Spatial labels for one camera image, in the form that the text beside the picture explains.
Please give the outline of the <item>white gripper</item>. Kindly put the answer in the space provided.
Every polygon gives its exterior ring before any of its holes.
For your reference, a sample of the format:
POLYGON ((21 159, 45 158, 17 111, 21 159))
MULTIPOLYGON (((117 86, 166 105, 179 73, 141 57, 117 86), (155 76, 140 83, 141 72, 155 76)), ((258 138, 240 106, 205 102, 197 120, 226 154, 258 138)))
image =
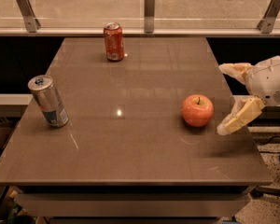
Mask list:
POLYGON ((280 56, 254 66, 251 63, 224 63, 218 68, 222 74, 245 84, 250 95, 258 96, 237 100, 230 114, 217 126, 219 135, 239 131, 257 118, 265 105, 280 105, 280 56))

